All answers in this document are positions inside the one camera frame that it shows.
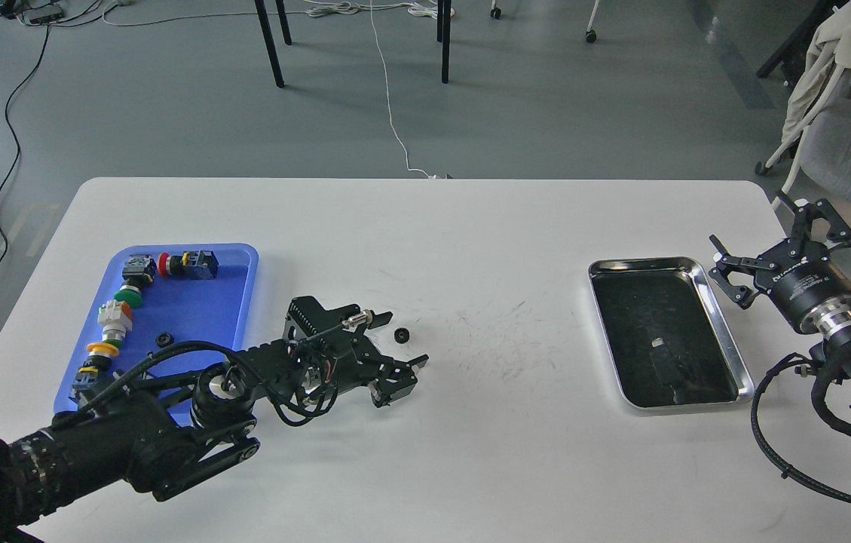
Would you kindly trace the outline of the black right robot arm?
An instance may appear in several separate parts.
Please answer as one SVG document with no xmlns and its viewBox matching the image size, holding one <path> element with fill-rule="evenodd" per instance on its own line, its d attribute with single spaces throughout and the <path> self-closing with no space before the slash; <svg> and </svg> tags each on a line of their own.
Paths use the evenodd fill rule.
<svg viewBox="0 0 851 543">
<path fill-rule="evenodd" d="M 764 295 L 796 333 L 822 337 L 810 353 L 812 406 L 829 427 L 851 437 L 851 423 L 826 406 L 828 386 L 851 381 L 851 281 L 831 260 L 833 251 L 851 247 L 851 229 L 826 199 L 789 207 L 789 235 L 759 256 L 731 255 L 711 236 L 717 254 L 710 276 L 739 307 Z"/>
</svg>

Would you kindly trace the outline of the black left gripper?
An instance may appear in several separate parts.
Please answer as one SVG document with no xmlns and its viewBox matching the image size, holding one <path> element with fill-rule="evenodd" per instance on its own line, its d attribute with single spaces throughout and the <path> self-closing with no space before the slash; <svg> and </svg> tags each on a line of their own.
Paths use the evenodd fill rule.
<svg viewBox="0 0 851 543">
<path fill-rule="evenodd" d="M 322 384 L 312 391 L 314 397 L 332 394 L 333 385 L 339 393 L 352 391 L 357 386 L 368 386 L 376 408 L 391 405 L 394 400 L 408 396 L 418 384 L 419 371 L 429 361 L 423 354 L 404 362 L 384 362 L 372 340 L 366 336 L 369 329 L 386 326 L 393 318 L 391 311 L 376 312 L 358 305 L 346 305 L 332 310 L 331 333 L 312 340 L 315 357 L 321 358 Z"/>
</svg>

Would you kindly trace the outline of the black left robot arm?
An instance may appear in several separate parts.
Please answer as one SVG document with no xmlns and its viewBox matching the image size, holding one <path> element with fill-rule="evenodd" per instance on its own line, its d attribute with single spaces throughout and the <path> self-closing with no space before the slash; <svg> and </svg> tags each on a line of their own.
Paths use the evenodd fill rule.
<svg viewBox="0 0 851 543">
<path fill-rule="evenodd" d="M 428 355 L 379 351 L 366 331 L 391 317 L 299 296 L 274 341 L 242 351 L 178 342 L 91 382 L 76 410 L 12 443 L 0 439 L 0 542 L 32 542 L 22 526 L 119 480 L 163 502 L 239 465 L 260 447 L 259 400 L 300 427 L 360 386 L 378 408 L 407 396 Z"/>
</svg>

